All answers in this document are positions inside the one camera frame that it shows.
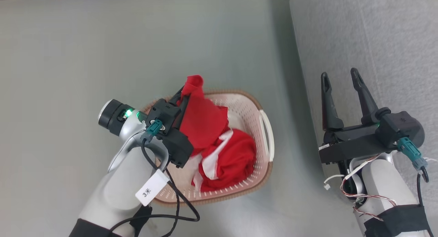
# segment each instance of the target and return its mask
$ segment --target pink basket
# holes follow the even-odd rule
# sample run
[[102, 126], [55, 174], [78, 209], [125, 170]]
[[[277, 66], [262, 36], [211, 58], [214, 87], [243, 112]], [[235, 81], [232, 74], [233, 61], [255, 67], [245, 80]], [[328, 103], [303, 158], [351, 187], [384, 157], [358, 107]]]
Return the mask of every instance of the pink basket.
[[[274, 136], [271, 124], [260, 104], [242, 91], [211, 91], [205, 94], [215, 105], [228, 107], [230, 128], [237, 128], [251, 135], [256, 143], [257, 155], [254, 172], [240, 183], [221, 190], [199, 192], [191, 185], [193, 175], [198, 169], [199, 160], [189, 159], [184, 168], [175, 165], [167, 167], [178, 189], [192, 204], [208, 204], [239, 197], [258, 190], [268, 180], [274, 159]], [[149, 112], [152, 104], [145, 108]], [[167, 185], [154, 201], [165, 206], [175, 206], [177, 198], [173, 189]]]

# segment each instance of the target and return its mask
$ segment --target basket handle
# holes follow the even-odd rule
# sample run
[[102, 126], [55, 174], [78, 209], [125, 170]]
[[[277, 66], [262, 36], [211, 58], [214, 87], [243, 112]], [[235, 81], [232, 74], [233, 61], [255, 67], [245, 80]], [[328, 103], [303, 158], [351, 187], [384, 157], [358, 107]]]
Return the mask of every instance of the basket handle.
[[269, 161], [274, 160], [275, 144], [274, 144], [274, 132], [272, 132], [272, 126], [269, 122], [269, 118], [266, 113], [261, 109], [260, 111], [260, 123], [262, 126], [263, 141], [265, 142], [265, 150], [269, 153]]

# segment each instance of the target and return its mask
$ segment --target red cloth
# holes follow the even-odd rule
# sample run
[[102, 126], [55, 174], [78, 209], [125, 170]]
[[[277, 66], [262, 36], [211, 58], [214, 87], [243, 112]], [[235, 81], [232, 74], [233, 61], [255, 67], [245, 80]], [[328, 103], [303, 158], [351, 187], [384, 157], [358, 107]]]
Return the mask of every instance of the red cloth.
[[[202, 156], [199, 163], [201, 178], [197, 180], [201, 183], [197, 187], [202, 192], [234, 186], [245, 180], [253, 173], [256, 160], [252, 137], [237, 129], [230, 130], [228, 108], [215, 106], [205, 99], [203, 84], [199, 75], [187, 77], [181, 99], [187, 95], [190, 99], [180, 127], [193, 145], [192, 155], [200, 153]], [[227, 143], [218, 149], [222, 142]]]
[[[199, 163], [199, 173], [203, 178], [200, 187], [201, 192], [234, 186], [253, 173], [256, 161], [254, 139], [238, 129], [233, 129], [232, 132], [231, 138], [225, 147], [219, 151], [217, 157], [215, 171], [217, 179], [210, 179], [206, 175], [208, 171], [206, 171], [207, 168], [203, 167], [203, 162]], [[202, 158], [205, 159], [213, 155], [213, 152], [218, 149], [222, 142], [225, 141], [218, 139], [214, 144], [203, 150], [201, 153]]]
[[213, 144], [228, 127], [228, 108], [215, 106], [212, 101], [205, 99], [203, 84], [201, 76], [188, 76], [181, 92], [181, 99], [190, 95], [180, 131], [193, 145], [192, 155], [199, 154], [201, 150]]

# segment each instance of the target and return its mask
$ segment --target gray fabric panel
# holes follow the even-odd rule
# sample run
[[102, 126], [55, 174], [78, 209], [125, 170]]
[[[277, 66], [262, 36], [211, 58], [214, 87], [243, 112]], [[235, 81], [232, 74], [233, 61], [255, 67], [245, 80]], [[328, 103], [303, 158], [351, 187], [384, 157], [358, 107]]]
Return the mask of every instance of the gray fabric panel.
[[[320, 76], [333, 85], [339, 117], [360, 124], [351, 67], [358, 68], [379, 107], [406, 110], [423, 125], [424, 156], [438, 159], [438, 0], [290, 0], [298, 51], [318, 142], [322, 142]], [[416, 171], [399, 153], [396, 167], [413, 192]], [[438, 164], [429, 165], [423, 198], [438, 216]], [[436, 218], [430, 224], [437, 224]]]

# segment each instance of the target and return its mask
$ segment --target gray table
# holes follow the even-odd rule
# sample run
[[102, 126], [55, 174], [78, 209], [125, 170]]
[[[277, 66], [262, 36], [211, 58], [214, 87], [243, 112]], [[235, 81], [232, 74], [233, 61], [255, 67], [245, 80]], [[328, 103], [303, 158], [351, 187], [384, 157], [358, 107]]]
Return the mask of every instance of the gray table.
[[0, 25], [2, 236], [67, 236], [121, 145], [103, 104], [142, 107], [191, 74], [254, 95], [276, 154], [261, 190], [198, 206], [174, 236], [360, 235], [322, 187], [288, 0], [0, 0]]

